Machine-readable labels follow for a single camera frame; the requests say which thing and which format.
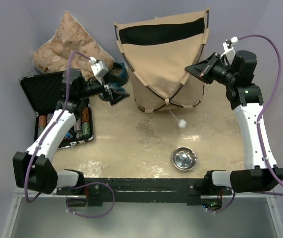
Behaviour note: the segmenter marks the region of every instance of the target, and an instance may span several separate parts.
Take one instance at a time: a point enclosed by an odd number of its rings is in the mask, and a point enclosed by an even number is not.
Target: beige fabric basket
[[[192,108],[204,95],[204,83],[184,69],[203,58],[208,12],[193,12],[148,21],[115,23],[117,43],[133,74],[138,108],[146,113]]]

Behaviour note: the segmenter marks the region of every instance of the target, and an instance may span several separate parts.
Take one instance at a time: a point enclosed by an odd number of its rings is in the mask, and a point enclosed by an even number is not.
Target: metal bowl
[[[172,161],[180,170],[191,170],[196,164],[196,154],[188,147],[178,147],[172,154]]]

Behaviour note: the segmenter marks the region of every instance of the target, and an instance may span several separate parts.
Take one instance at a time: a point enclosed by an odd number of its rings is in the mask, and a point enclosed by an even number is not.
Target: black case
[[[61,99],[62,72],[39,74],[35,76],[23,77],[20,85],[25,92],[32,108],[36,112],[36,125],[34,141],[37,140],[38,118],[40,115],[47,115],[55,111],[57,102]],[[77,139],[76,136],[69,140],[64,140],[59,148],[73,147],[76,144],[83,144],[94,139],[92,110],[87,105],[90,116],[90,136],[88,138]]]

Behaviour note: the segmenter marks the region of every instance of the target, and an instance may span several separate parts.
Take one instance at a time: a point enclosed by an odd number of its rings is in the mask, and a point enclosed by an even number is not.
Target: table
[[[58,150],[53,160],[57,171],[80,170],[86,177],[201,178],[207,170],[244,168],[240,128],[224,86],[206,85],[197,107],[173,110],[187,121],[186,129],[169,111],[141,112],[130,82],[125,89],[131,96],[113,107],[97,96],[91,99],[95,139]],[[193,170],[183,172],[172,163],[179,146],[196,153]]]

